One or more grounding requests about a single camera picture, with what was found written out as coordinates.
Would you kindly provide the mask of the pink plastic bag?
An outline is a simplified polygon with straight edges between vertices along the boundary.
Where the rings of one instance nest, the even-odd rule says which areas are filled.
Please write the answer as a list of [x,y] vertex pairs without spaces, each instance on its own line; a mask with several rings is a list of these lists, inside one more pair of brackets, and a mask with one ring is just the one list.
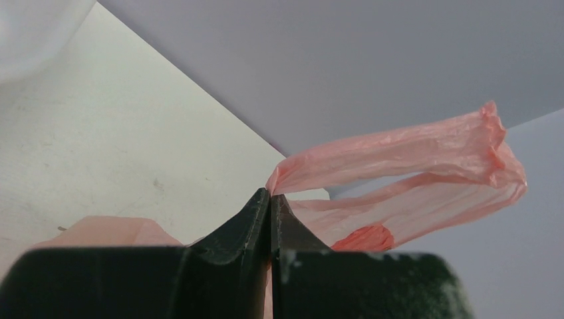
[[[400,245],[495,213],[526,192],[525,170],[505,134],[488,102],[466,115],[337,140],[281,161],[264,187],[270,202],[262,318],[275,318],[272,197],[284,196],[298,220],[332,250],[399,253]],[[180,244],[150,219],[93,216],[33,250],[192,245]]]

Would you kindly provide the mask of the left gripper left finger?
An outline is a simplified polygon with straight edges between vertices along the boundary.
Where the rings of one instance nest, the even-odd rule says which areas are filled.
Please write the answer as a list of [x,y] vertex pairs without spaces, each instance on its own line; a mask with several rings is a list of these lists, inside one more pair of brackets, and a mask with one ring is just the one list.
[[269,202],[190,247],[35,249],[1,283],[2,318],[262,318]]

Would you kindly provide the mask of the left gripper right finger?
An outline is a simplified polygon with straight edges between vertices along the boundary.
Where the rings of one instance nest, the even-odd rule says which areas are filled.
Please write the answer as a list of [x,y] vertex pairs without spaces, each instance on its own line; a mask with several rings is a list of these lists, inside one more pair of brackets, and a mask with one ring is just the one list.
[[271,199],[275,318],[473,318],[451,266],[428,253],[335,251]]

